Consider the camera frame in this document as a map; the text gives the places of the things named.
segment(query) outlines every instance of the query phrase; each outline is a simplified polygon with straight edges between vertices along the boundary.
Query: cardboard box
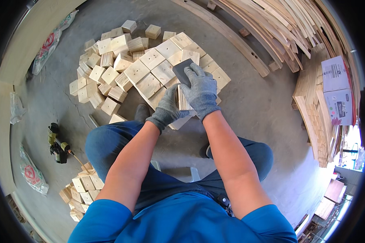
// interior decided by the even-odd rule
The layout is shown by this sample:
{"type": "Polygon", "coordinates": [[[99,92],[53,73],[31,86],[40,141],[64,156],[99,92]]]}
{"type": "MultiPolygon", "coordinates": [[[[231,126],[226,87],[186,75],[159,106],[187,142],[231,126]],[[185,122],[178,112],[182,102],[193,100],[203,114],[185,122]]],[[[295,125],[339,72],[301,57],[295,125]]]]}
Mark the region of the cardboard box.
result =
{"type": "Polygon", "coordinates": [[[321,62],[323,93],[333,125],[353,125],[353,95],[341,56],[321,62]]]}

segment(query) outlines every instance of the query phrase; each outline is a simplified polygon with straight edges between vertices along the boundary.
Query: shoe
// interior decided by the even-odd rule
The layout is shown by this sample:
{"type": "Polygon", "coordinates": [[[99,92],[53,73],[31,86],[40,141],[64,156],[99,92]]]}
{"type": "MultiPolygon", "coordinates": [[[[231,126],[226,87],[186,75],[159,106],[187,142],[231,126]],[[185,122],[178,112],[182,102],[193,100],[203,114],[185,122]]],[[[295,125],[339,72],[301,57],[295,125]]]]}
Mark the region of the shoe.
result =
{"type": "Polygon", "coordinates": [[[210,146],[209,146],[209,143],[207,143],[206,145],[204,145],[200,150],[199,150],[199,155],[200,157],[202,158],[205,158],[205,159],[209,159],[208,157],[208,150],[209,150],[210,146]]]}
{"type": "Polygon", "coordinates": [[[145,123],[146,118],[150,117],[150,110],[146,104],[142,103],[136,107],[134,120],[145,123]]]}

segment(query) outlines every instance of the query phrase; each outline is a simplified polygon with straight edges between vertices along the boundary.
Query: white plastic bag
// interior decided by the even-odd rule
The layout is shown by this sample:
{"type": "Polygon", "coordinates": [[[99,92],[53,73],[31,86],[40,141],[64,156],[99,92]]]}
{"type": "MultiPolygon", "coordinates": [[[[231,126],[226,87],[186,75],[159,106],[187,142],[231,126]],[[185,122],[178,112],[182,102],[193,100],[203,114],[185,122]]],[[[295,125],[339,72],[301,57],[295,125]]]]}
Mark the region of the white plastic bag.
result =
{"type": "Polygon", "coordinates": [[[71,12],[61,23],[50,33],[49,37],[43,44],[42,48],[39,50],[38,54],[35,57],[33,71],[34,75],[38,75],[45,65],[46,61],[49,59],[50,55],[56,49],[59,38],[62,34],[62,31],[70,26],[73,22],[74,17],[78,10],[71,12]]]}
{"type": "Polygon", "coordinates": [[[19,98],[19,95],[16,92],[10,93],[11,99],[11,118],[10,123],[15,124],[20,122],[22,116],[26,112],[26,109],[23,108],[22,101],[19,98]]]}
{"type": "Polygon", "coordinates": [[[49,185],[46,183],[42,172],[35,166],[27,152],[23,148],[23,144],[20,144],[20,170],[27,183],[37,192],[46,195],[49,190],[49,185]]]}

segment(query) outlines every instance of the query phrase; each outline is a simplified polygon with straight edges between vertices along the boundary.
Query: gray work glove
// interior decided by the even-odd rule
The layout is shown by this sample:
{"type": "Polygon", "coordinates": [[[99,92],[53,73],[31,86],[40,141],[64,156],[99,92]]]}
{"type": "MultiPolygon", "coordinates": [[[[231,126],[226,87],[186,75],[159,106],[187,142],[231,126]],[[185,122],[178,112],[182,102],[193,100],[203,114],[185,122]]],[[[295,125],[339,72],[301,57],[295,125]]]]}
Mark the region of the gray work glove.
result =
{"type": "Polygon", "coordinates": [[[220,110],[215,101],[216,80],[212,77],[212,74],[204,71],[195,63],[191,63],[190,67],[185,67],[184,72],[191,81],[191,87],[181,84],[181,90],[188,103],[196,110],[200,121],[203,122],[206,115],[215,110],[220,110]]]}
{"type": "Polygon", "coordinates": [[[156,107],[156,111],[151,117],[146,119],[154,123],[160,130],[160,133],[162,133],[165,127],[170,123],[189,115],[188,110],[179,110],[177,108],[175,94],[178,85],[179,84],[174,84],[166,90],[164,96],[156,107]]]}

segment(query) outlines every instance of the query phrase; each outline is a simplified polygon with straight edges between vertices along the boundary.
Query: blue jeans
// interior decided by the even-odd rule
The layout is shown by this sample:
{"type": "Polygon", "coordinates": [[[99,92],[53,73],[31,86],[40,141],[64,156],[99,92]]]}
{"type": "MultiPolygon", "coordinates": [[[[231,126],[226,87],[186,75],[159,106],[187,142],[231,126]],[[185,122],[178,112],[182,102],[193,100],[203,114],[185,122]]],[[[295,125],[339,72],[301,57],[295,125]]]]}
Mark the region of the blue jeans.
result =
{"type": "MultiPolygon", "coordinates": [[[[103,182],[105,182],[108,170],[117,155],[142,127],[143,123],[132,120],[101,126],[93,129],[88,134],[85,152],[103,182]]],[[[273,165],[272,150],[264,143],[243,138],[239,138],[239,140],[250,155],[256,166],[258,177],[262,181],[273,165]]],[[[208,151],[208,156],[213,159],[211,149],[208,151]]],[[[141,193],[136,202],[134,214],[176,193],[188,191],[199,192],[214,199],[220,193],[226,194],[218,170],[198,182],[185,183],[156,170],[150,164],[146,177],[142,182],[141,193]]]]}

